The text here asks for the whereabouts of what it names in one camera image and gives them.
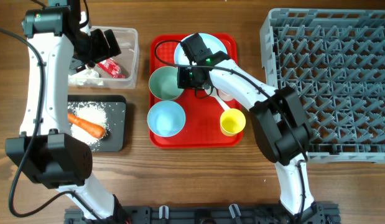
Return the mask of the mint green bowl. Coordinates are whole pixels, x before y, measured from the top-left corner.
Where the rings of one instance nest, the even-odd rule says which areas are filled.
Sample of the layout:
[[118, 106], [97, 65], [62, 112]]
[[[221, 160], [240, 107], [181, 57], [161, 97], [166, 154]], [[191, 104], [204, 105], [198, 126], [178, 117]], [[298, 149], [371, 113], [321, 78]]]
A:
[[177, 83], [178, 69], [171, 66], [160, 67], [149, 78], [151, 93], [160, 100], [176, 100], [183, 89]]

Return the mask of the red snack wrapper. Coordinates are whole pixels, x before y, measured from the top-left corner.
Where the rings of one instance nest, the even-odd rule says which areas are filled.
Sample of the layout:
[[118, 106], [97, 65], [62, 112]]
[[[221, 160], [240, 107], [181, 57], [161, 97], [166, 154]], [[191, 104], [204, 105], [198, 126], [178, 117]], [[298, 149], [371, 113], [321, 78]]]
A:
[[126, 76], [121, 70], [121, 66], [112, 58], [103, 60], [97, 64], [100, 69], [112, 78], [125, 78]]

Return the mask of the white napkin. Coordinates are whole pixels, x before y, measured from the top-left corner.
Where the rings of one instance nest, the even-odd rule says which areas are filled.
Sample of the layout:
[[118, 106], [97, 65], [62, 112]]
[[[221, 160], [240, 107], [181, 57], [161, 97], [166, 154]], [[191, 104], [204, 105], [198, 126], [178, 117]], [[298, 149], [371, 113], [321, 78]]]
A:
[[93, 69], [86, 68], [74, 75], [68, 76], [69, 85], [103, 85], [100, 75]]

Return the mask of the light blue bowl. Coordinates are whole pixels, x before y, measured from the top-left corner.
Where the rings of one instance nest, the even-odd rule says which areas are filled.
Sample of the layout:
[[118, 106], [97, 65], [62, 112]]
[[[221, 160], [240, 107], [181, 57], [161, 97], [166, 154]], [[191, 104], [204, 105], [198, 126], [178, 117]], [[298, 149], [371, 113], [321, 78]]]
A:
[[169, 138], [183, 130], [186, 123], [184, 109], [174, 101], [160, 101], [147, 114], [149, 129], [157, 136]]

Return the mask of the pile of white rice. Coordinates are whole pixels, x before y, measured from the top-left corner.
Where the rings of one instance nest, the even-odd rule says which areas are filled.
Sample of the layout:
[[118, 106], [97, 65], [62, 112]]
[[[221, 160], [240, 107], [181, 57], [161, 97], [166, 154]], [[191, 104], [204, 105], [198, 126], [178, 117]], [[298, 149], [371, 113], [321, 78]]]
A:
[[[108, 130], [107, 115], [104, 110], [104, 104], [97, 102], [68, 102], [68, 112], [93, 124], [97, 124]], [[72, 136], [89, 146], [96, 147], [100, 145], [100, 140], [88, 134], [85, 130], [70, 123]]]

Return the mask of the orange carrot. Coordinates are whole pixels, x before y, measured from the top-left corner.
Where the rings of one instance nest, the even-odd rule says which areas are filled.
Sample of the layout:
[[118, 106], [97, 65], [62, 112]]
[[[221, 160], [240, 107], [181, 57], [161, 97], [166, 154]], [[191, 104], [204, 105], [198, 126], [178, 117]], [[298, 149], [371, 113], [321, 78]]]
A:
[[68, 120], [96, 139], [101, 139], [106, 135], [106, 130], [102, 126], [81, 119], [71, 113], [68, 114]]

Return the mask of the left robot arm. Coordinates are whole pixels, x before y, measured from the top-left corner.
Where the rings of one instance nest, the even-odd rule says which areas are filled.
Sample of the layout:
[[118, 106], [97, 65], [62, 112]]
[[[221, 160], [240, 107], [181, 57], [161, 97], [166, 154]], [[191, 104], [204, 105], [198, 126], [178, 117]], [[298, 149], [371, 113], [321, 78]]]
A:
[[78, 67], [118, 55], [111, 30], [89, 31], [85, 1], [49, 1], [26, 12], [20, 41], [29, 49], [29, 87], [19, 136], [6, 140], [17, 175], [67, 195], [87, 223], [131, 223], [115, 195], [92, 172], [90, 147], [68, 120], [68, 76]]

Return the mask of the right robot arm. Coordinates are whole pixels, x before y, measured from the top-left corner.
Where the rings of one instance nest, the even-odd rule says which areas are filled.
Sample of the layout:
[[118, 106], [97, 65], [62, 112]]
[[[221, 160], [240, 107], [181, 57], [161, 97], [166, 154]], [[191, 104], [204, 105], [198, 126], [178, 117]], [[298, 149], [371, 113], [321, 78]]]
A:
[[200, 34], [190, 35], [180, 46], [188, 65], [179, 66], [179, 86], [223, 90], [249, 111], [256, 144], [276, 167], [280, 203], [295, 222], [304, 222], [314, 203], [306, 168], [313, 131], [297, 92], [260, 82], [228, 54], [212, 52]]

